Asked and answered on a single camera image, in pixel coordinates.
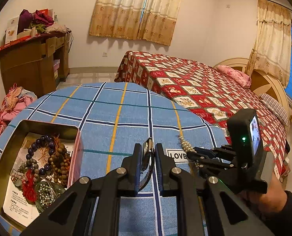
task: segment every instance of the tiled floor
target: tiled floor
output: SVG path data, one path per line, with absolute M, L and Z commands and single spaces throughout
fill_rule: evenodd
M 71 74 L 66 78 L 66 82 L 60 82 L 57 89 L 66 88 L 77 84 L 95 83 L 95 82 L 113 82 L 116 73 L 82 73 Z

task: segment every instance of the wooden headboard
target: wooden headboard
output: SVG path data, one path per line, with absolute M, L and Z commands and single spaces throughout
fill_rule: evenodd
M 237 57 L 227 59 L 218 63 L 217 65 L 226 65 L 244 73 L 248 61 L 249 59 L 247 58 Z M 253 91 L 258 96 L 260 96 L 260 94 L 267 93 L 271 97 L 275 98 L 285 108 L 289 117 L 290 111 L 286 92 L 279 80 L 258 70 L 254 70 L 251 75 L 251 80 L 251 91 Z

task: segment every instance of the red string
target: red string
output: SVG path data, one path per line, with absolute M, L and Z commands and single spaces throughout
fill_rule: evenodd
M 28 181 L 23 181 L 22 185 L 22 190 L 23 193 L 22 195 L 26 197 L 30 202 L 35 202 L 37 200 L 37 195 L 33 189 L 33 175 L 32 175 L 32 170 L 29 169 L 26 173 L 26 178 Z

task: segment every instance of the black sleeve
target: black sleeve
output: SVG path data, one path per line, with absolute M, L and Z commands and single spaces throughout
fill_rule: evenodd
M 292 193 L 285 192 L 287 202 L 283 210 L 264 222 L 275 236 L 292 236 Z

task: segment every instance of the small screen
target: small screen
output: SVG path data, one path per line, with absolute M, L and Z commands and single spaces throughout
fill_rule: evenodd
M 251 132 L 253 153 L 254 155 L 256 155 L 257 149 L 260 144 L 260 129 L 259 129 L 259 125 L 257 124 L 257 119 L 255 116 L 253 117 L 250 123 L 250 132 Z

